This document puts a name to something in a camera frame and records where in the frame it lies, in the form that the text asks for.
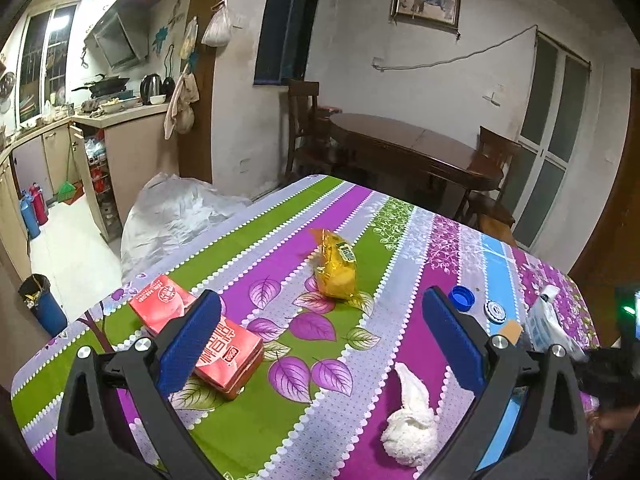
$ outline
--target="yellow snack bag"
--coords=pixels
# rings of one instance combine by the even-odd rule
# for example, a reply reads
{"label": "yellow snack bag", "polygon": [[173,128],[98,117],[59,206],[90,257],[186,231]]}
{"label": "yellow snack bag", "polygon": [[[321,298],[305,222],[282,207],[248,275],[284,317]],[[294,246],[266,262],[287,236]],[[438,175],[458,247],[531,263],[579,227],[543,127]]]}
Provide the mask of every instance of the yellow snack bag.
{"label": "yellow snack bag", "polygon": [[344,238],[327,229],[311,229],[320,247],[315,274],[318,289],[329,298],[348,300],[356,293],[356,256]]}

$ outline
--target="striped tablecloth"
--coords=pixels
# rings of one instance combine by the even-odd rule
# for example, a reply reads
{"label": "striped tablecloth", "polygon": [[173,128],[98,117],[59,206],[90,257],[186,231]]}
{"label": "striped tablecloth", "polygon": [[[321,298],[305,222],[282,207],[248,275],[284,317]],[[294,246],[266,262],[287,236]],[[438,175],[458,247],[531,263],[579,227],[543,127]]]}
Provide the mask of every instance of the striped tablecloth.
{"label": "striped tablecloth", "polygon": [[[357,301],[334,303],[316,294],[309,228],[340,233],[358,261]],[[156,276],[193,294],[218,291],[226,315],[263,336],[266,360],[240,396],[225,402],[193,379],[172,405],[191,436],[227,479],[409,480],[380,444],[386,418],[399,408],[394,362],[404,362],[430,391],[441,448],[468,408],[462,390],[422,320],[420,298],[431,285],[471,288],[471,313],[494,333],[482,309],[500,303],[520,320],[537,291],[560,287],[558,316],[583,346],[596,343],[590,315],[574,282],[553,267],[487,237],[382,193],[310,176],[205,232],[115,291],[91,316],[117,350],[142,333],[127,304]],[[55,477],[60,400],[76,351],[99,350],[76,320],[21,368],[12,403],[22,435]],[[130,399],[121,400],[143,456],[157,463]]]}

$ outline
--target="blue gripper pad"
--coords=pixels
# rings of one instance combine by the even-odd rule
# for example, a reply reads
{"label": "blue gripper pad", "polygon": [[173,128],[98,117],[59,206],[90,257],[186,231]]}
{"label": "blue gripper pad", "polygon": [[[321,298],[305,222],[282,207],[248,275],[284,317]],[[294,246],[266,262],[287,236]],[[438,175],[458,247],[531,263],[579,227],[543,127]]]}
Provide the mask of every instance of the blue gripper pad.
{"label": "blue gripper pad", "polygon": [[163,397],[179,392],[184,387],[220,322],[221,312],[219,295],[212,290],[205,290],[184,317],[172,319],[162,329],[164,332],[174,321],[183,323],[160,358],[156,387]]}
{"label": "blue gripper pad", "polygon": [[479,396],[486,384],[486,332],[472,316],[458,312],[437,286],[424,292],[422,317],[460,386]]}

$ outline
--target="cable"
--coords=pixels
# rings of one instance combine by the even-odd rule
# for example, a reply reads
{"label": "cable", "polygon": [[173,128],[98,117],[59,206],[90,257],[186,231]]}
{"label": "cable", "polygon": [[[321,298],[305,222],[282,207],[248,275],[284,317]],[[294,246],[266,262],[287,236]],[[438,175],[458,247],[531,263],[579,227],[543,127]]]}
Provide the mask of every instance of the cable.
{"label": "cable", "polygon": [[380,65],[376,65],[376,64],[374,64],[372,62],[371,66],[373,68],[375,68],[376,70],[379,70],[380,72],[384,72],[385,70],[415,70],[416,68],[431,68],[433,66],[444,65],[444,64],[447,64],[447,63],[453,63],[454,61],[460,61],[461,59],[467,59],[469,57],[475,56],[476,54],[483,54],[483,53],[487,52],[488,50],[491,50],[492,48],[496,48],[497,46],[504,45],[508,41],[515,40],[518,36],[521,36],[525,32],[530,31],[532,28],[535,28],[536,32],[538,31],[538,26],[537,25],[531,25],[530,27],[525,28],[523,31],[519,32],[518,34],[514,34],[510,38],[507,38],[506,40],[503,40],[500,43],[496,43],[496,44],[494,44],[492,46],[488,46],[487,48],[484,48],[482,50],[476,50],[475,52],[472,52],[471,54],[466,54],[465,56],[458,56],[458,57],[455,57],[453,59],[448,59],[446,61],[436,61],[435,63],[414,65],[414,66],[380,66]]}

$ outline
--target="picture frame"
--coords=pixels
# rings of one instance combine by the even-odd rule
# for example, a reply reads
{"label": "picture frame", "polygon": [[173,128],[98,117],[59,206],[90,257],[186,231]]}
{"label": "picture frame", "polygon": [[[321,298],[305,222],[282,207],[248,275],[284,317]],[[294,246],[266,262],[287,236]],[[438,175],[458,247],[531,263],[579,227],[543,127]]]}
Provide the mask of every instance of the picture frame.
{"label": "picture frame", "polygon": [[421,20],[458,31],[461,0],[393,0],[392,18]]}

